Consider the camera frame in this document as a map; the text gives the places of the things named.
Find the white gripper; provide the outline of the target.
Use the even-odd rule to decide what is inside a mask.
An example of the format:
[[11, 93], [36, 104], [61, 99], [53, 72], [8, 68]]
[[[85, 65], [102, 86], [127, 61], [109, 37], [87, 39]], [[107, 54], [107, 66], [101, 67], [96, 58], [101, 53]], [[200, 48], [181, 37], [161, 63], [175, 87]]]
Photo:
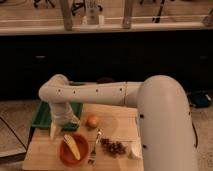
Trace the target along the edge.
[[68, 123], [80, 124], [80, 119], [74, 114], [69, 103], [50, 103], [51, 127], [50, 139], [54, 140], [61, 132], [63, 125]]

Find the dark red object behind arm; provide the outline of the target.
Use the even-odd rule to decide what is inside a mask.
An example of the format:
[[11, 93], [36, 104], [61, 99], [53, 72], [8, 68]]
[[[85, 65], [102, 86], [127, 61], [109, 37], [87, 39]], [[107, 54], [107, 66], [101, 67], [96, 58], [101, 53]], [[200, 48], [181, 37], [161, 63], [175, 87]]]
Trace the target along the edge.
[[109, 78], [109, 77], [102, 77], [102, 78], [99, 78], [99, 79], [97, 80], [97, 84], [113, 83], [113, 82], [115, 82], [115, 80], [112, 79], [112, 78]]

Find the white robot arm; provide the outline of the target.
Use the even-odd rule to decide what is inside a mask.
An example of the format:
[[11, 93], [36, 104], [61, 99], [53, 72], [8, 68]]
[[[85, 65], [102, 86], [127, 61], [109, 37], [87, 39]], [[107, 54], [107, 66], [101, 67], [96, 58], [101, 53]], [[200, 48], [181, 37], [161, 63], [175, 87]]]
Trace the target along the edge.
[[198, 138], [187, 95], [170, 76], [74, 86], [66, 76], [56, 74], [38, 94], [49, 104], [55, 128], [71, 121], [72, 102], [135, 108], [144, 171], [199, 171]]

